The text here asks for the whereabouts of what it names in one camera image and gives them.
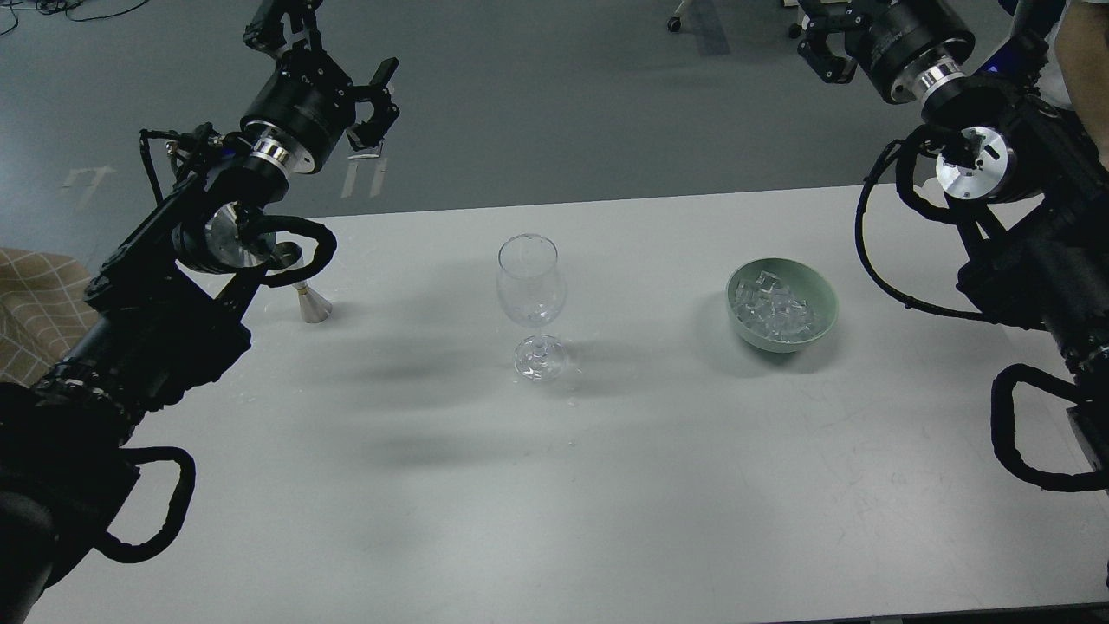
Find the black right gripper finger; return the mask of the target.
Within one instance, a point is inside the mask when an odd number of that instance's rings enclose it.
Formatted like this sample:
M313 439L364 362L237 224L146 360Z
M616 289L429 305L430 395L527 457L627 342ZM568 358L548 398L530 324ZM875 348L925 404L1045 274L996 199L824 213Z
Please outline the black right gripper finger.
M832 13L823 1L798 1L798 8L807 17L807 24L801 25L797 51L801 59L827 84L847 84L854 79L857 62L848 57L836 55L830 47L830 35L847 33L859 27L859 16L847 7L840 13Z

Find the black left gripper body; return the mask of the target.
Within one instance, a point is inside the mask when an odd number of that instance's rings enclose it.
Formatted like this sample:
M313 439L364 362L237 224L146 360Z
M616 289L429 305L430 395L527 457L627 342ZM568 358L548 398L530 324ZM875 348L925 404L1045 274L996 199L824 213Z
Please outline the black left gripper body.
M317 173L348 127L372 115L368 103L355 103L356 86L363 84L353 83L328 53L289 51L275 63L240 127L254 135L269 132L292 153L293 172Z

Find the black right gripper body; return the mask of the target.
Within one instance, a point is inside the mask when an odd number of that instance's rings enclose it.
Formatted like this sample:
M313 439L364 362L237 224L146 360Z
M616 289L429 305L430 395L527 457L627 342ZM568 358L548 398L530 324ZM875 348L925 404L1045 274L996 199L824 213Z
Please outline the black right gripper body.
M976 39L946 1L851 1L859 30L845 35L845 51L857 62L883 102L918 98L912 86L944 58L966 62Z

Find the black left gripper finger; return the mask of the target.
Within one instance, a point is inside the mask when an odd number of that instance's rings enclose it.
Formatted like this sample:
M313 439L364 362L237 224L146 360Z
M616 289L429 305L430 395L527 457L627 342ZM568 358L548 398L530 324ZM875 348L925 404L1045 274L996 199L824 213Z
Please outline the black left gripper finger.
M377 67L372 82L352 88L356 104L368 103L372 106L369 117L356 121L346 131L353 157L369 157L372 153L378 155L386 134L399 117L400 110L391 98L391 76L399 70L399 59L387 58Z
M262 1L244 29L245 47L279 60L294 50L322 52L317 10L322 1Z

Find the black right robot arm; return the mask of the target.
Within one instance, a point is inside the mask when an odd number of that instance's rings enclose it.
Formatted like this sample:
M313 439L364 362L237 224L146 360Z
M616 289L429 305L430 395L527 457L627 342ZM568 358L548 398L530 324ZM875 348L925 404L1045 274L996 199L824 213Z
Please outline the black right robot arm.
M1013 19L1010 35L974 72L964 67L975 37L945 1L847 1L840 10L801 1L791 35L824 82L848 83L859 68L884 102L920 103L920 126L884 149L859 193L854 243L865 272L905 308L1054 336L1071 380L1026 364L998 374L990 392L994 454L1045 491L1106 492L1106 168L1092 124L1042 92L1049 28L1093 3L1003 8ZM915 299L874 269L864 217L888 167L907 208L958 231L968 260L956 288L974 311ZM1022 459L1013 396L1021 383L1068 400L1090 471L1042 471Z

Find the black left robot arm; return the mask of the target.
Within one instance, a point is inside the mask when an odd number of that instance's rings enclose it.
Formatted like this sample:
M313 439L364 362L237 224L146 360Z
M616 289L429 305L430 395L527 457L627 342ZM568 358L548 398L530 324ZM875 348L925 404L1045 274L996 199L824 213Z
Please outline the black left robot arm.
M141 132L156 206L87 286L96 321L35 383L3 383L4 623L23 623L92 550L135 564L173 543L197 466L179 447L128 441L250 350L260 288L304 285L335 257L326 226L267 206L340 139L381 147L400 114L399 59L357 84L322 47L318 8L260 4L243 40L274 68L236 131Z

